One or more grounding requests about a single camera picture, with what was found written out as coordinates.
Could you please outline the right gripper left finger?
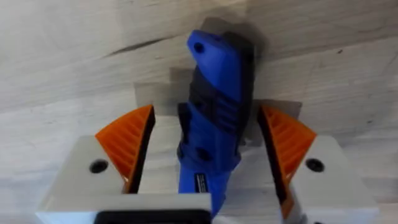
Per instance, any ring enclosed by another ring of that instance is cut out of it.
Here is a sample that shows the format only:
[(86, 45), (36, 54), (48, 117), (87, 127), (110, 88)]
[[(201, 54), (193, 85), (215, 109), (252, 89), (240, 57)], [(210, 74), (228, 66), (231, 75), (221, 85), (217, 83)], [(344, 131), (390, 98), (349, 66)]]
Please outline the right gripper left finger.
[(132, 110), (94, 135), (79, 137), (61, 166), (41, 207), (56, 203), (135, 194), (139, 190), (155, 112), (152, 105)]

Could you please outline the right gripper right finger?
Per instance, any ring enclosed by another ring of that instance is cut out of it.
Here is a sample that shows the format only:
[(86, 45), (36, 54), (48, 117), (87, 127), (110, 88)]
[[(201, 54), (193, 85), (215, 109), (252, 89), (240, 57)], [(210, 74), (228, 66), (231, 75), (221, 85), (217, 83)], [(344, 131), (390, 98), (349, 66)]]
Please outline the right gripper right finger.
[(374, 223), (379, 207), (335, 138), (267, 105), (257, 122), (282, 223)]

